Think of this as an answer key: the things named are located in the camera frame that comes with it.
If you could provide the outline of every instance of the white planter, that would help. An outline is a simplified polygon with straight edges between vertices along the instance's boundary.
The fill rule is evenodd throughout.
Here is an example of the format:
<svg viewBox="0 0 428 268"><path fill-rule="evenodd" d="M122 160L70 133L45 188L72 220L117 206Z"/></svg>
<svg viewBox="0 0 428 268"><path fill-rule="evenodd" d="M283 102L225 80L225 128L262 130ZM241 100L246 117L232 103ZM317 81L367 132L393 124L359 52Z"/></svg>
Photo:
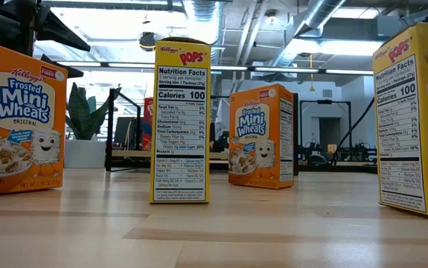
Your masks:
<svg viewBox="0 0 428 268"><path fill-rule="evenodd" d="M69 140L65 143L65 168L104 168L104 141Z"/></svg>

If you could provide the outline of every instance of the table surface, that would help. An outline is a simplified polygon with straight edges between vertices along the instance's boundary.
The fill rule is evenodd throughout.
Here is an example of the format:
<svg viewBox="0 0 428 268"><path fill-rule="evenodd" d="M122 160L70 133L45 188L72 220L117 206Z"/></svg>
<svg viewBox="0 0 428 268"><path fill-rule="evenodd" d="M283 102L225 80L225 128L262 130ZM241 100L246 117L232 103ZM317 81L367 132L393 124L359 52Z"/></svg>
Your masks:
<svg viewBox="0 0 428 268"><path fill-rule="evenodd" d="M428 267L428 218L378 205L375 175L275 191L213 172L208 205L149 205L145 170L64 184L0 196L0 267Z"/></svg>

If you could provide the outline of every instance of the cereal box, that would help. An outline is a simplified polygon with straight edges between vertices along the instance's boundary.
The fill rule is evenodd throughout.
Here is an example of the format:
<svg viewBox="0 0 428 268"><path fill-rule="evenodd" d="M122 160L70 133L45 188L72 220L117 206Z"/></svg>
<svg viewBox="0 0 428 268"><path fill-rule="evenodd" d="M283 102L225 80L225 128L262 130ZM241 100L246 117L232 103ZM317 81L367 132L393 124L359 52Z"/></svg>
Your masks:
<svg viewBox="0 0 428 268"><path fill-rule="evenodd" d="M153 99L144 99L144 117L142 119L142 150L151 150L153 134Z"/></svg>
<svg viewBox="0 0 428 268"><path fill-rule="evenodd" d="M229 183L293 186L293 93L281 85L230 96Z"/></svg>
<svg viewBox="0 0 428 268"><path fill-rule="evenodd" d="M208 202L211 47L156 43L150 202Z"/></svg>
<svg viewBox="0 0 428 268"><path fill-rule="evenodd" d="M0 47L0 194L62 186L66 78Z"/></svg>
<svg viewBox="0 0 428 268"><path fill-rule="evenodd" d="M428 24L374 53L380 203L428 215Z"/></svg>

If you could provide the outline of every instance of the metal frame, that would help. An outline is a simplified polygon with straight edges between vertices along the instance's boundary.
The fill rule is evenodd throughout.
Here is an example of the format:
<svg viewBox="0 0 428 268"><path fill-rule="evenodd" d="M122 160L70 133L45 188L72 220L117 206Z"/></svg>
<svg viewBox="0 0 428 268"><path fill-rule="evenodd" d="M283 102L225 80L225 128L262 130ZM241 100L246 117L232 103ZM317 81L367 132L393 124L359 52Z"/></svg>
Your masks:
<svg viewBox="0 0 428 268"><path fill-rule="evenodd" d="M109 89L109 99L108 99L108 138L106 140L106 161L105 168L106 171L111 172L112 167L112 128L114 121L114 112L115 112L115 99L116 97L122 97L127 102L131 103L137 109L137 117L136 117L136 137L135 137L135 150L141 150L139 146L139 142L141 141L141 107L136 104L134 101L130 100L124 94L120 92L116 92L115 89Z"/></svg>
<svg viewBox="0 0 428 268"><path fill-rule="evenodd" d="M300 145L303 146L303 103L317 103L317 104L323 104L323 105L331 105L332 103L337 103L338 105L340 103L345 103L348 105L348 124L349 128L351 129L351 102L350 101L335 101L335 100L324 100L328 101L330 103L321 103L320 100L300 100ZM349 135L349 148L351 149L353 146L353 137L352 135Z"/></svg>

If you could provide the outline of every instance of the exposed ductwork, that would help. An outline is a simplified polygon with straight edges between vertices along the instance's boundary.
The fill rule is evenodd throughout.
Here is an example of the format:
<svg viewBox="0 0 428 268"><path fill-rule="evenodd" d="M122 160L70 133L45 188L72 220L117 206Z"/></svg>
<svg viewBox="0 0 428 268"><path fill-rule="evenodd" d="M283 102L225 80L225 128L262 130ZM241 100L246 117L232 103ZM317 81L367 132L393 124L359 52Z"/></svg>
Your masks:
<svg viewBox="0 0 428 268"><path fill-rule="evenodd" d="M296 37L310 31L319 31L318 36L322 34L322 28L332 15L344 4L346 0L312 0L308 5L307 11L302 14L303 20L298 25L293 25L293 38L285 49L272 61L271 66L290 66L296 58L296 54L289 53L289 49L294 47Z"/></svg>
<svg viewBox="0 0 428 268"><path fill-rule="evenodd" d="M207 0L184 1L185 12L189 17L189 37L218 45L222 27L223 2ZM218 64L220 51L213 49L211 63Z"/></svg>

